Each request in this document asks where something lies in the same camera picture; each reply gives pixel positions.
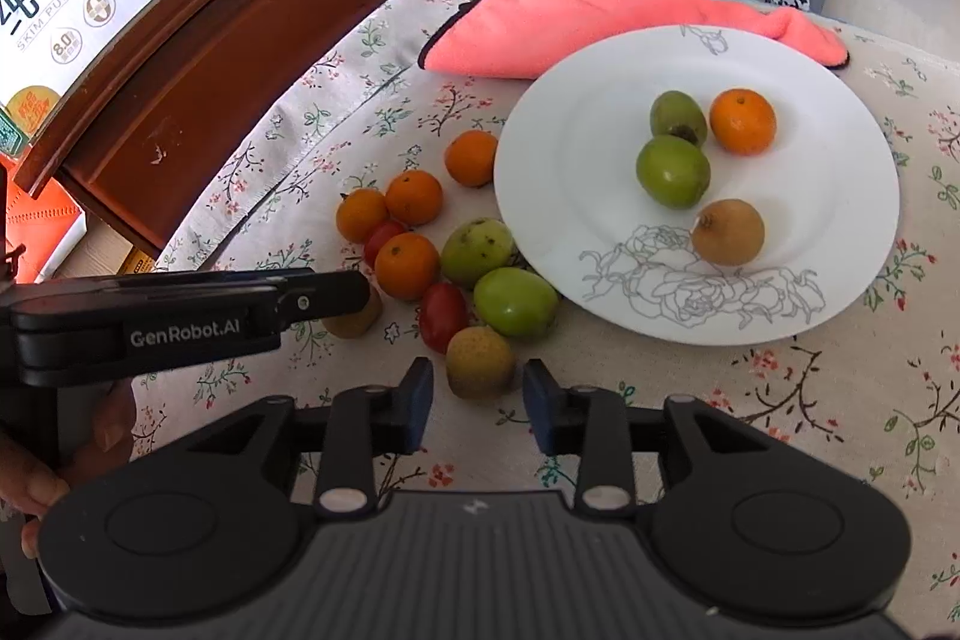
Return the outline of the person's left hand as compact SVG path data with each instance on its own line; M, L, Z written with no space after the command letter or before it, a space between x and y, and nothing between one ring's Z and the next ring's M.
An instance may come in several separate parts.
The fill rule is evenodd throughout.
M31 515L20 533L21 551L26 559L36 559L41 521L60 498L73 487L127 463L133 450L135 422L137 404L132 380L126 378L116 381L110 392L99 399L91 413L91 437L76 447L60 468L50 468L2 437L2 500L14 510Z

